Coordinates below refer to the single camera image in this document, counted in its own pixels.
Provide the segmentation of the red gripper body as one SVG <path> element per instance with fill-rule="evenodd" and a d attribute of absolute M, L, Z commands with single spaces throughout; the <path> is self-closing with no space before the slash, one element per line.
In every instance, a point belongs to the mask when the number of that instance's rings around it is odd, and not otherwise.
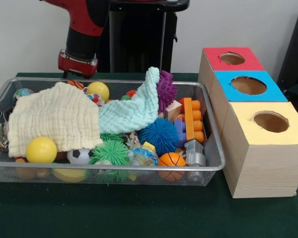
<path fill-rule="evenodd" d="M 93 77 L 97 71 L 98 59 L 94 56 L 91 60 L 78 60 L 69 56 L 61 49 L 58 56 L 58 68 L 64 72 L 79 74 L 83 77 Z"/>

